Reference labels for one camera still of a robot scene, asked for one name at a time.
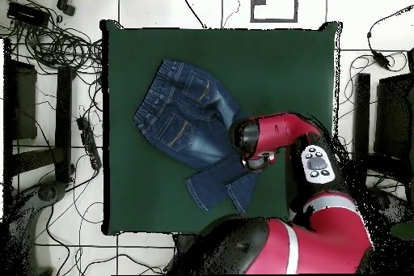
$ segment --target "denim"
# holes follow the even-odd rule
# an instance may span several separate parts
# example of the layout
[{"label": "denim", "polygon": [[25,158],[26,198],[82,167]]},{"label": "denim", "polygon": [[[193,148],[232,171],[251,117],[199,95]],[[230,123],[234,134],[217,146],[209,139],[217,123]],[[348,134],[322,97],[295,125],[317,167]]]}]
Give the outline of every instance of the denim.
[{"label": "denim", "polygon": [[209,72],[164,59],[133,122],[151,145],[199,172],[186,184],[202,210],[230,197],[244,214],[258,176],[244,169],[229,136],[244,117]]}]

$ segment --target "power strip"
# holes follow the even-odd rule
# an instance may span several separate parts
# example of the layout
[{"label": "power strip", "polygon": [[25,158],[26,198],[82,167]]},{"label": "power strip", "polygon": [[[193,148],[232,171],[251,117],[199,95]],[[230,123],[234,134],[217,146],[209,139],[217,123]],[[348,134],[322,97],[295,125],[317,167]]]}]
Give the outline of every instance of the power strip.
[{"label": "power strip", "polygon": [[37,28],[47,28],[50,14],[36,8],[10,2],[9,10],[7,11],[7,18],[35,26]]},{"label": "power strip", "polygon": [[91,124],[85,117],[80,117],[76,120],[78,123],[78,128],[81,133],[82,144],[85,147],[85,151],[89,155],[89,160],[91,161],[92,169],[100,170],[102,168],[102,162],[98,153],[98,148],[95,144],[94,134],[91,128]]}]

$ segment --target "floor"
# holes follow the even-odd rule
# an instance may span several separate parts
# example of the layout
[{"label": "floor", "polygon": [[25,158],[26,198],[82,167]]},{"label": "floor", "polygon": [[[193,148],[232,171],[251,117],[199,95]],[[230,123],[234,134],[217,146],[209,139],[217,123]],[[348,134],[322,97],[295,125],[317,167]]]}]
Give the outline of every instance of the floor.
[{"label": "floor", "polygon": [[[43,6],[56,9],[57,0],[32,0]],[[202,23],[208,28],[306,28],[317,29],[326,21],[340,21],[343,31],[340,36],[340,101],[344,99],[344,90],[349,80],[349,67],[354,59],[368,54],[369,48],[366,33],[370,26],[387,15],[414,4],[414,0],[299,0],[297,23],[249,23],[250,0],[188,0]],[[200,23],[188,9],[184,0],[70,0],[76,7],[73,17],[63,15],[62,27],[76,28],[87,34],[92,41],[101,37],[99,21],[113,19],[124,28],[200,28]],[[0,24],[10,26],[6,17],[7,2],[0,1]],[[385,54],[407,52],[414,47],[414,11],[398,17],[392,17],[376,25],[372,31],[371,43],[373,49],[382,50]],[[26,62],[24,56],[27,51],[24,45],[18,45],[16,51],[19,60]],[[354,66],[364,66],[365,61],[360,59]],[[403,66],[403,57],[395,56],[395,67]],[[54,107],[56,99],[48,95],[56,92],[56,79],[53,76],[43,75],[36,66],[38,76],[37,102],[49,101]],[[372,94],[375,101],[375,87],[380,78],[392,75],[377,65],[372,65],[364,71],[371,74]],[[405,66],[400,73],[407,73]],[[93,74],[82,77],[86,82],[92,82]],[[102,104],[102,98],[96,98]],[[74,80],[73,114],[79,116],[82,106],[87,107],[90,98],[87,94],[87,85],[80,79]],[[375,104],[371,105],[371,131],[374,131]],[[339,116],[353,109],[352,104],[342,104]],[[42,126],[50,144],[54,144],[54,111],[48,104],[39,104],[36,119]],[[99,136],[102,131],[99,113],[91,115],[95,134]],[[353,115],[347,114],[340,119],[339,132],[344,137],[344,143],[351,142]],[[372,149],[374,135],[371,133],[370,147]],[[73,128],[72,159],[77,160],[85,154],[78,130]],[[102,138],[96,138],[99,149],[102,150]],[[20,141],[15,145],[14,152],[25,152],[35,148],[45,147],[41,134],[34,141]],[[46,167],[32,172],[24,173],[14,179],[14,186],[19,190],[36,183],[44,174],[51,172],[53,167]],[[78,178],[76,183],[87,180],[93,171],[87,158],[78,162]],[[70,258],[64,265],[61,274],[79,275],[74,266],[75,255],[82,248],[81,271],[85,275],[134,275],[147,270],[142,263],[151,266],[163,267],[173,254],[173,240],[171,235],[153,233],[124,233],[119,236],[104,236],[100,230],[100,221],[103,218],[103,205],[94,202],[103,201],[103,173],[100,173],[87,187],[81,186],[71,195],[66,195],[56,204],[50,231],[70,248]],[[76,201],[78,213],[74,207]],[[50,208],[44,210],[36,228],[36,256],[43,266],[53,266],[55,273],[66,259],[67,251],[51,240],[45,232],[45,224],[50,216]],[[80,214],[90,222],[82,221]],[[88,266],[93,261],[110,261]]]}]

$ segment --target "green mat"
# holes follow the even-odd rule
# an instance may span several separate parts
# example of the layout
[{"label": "green mat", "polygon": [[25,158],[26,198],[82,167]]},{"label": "green mat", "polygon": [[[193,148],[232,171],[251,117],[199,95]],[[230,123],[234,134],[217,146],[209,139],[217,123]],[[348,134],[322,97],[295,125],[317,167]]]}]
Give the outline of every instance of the green mat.
[{"label": "green mat", "polygon": [[[184,183],[196,172],[152,147],[133,123],[164,58],[214,74],[249,116],[294,111],[332,127],[338,23],[321,31],[122,29],[113,21],[101,27],[108,38],[109,159],[103,158],[103,172],[110,182],[104,203],[110,235],[193,233],[237,213],[230,199],[200,210]],[[260,174],[248,216],[287,215],[283,152],[278,159]]]}]

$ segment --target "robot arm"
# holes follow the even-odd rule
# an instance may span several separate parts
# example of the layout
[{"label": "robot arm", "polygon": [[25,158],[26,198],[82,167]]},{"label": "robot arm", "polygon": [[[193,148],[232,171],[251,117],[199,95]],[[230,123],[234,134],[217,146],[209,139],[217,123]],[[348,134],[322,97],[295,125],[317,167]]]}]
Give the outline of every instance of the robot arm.
[{"label": "robot arm", "polygon": [[230,127],[230,139],[239,150],[243,164],[252,171],[274,163],[277,149],[293,145],[300,136],[310,134],[320,136],[321,132],[293,113],[253,117]]},{"label": "robot arm", "polygon": [[[369,236],[323,131],[298,114],[280,113],[234,123],[230,139],[254,172],[274,163],[277,150],[287,146],[291,180],[286,185],[296,193],[289,203],[293,221],[217,222],[179,251],[167,273],[355,273],[370,247]],[[295,223],[298,216],[305,217],[307,228]]]}]

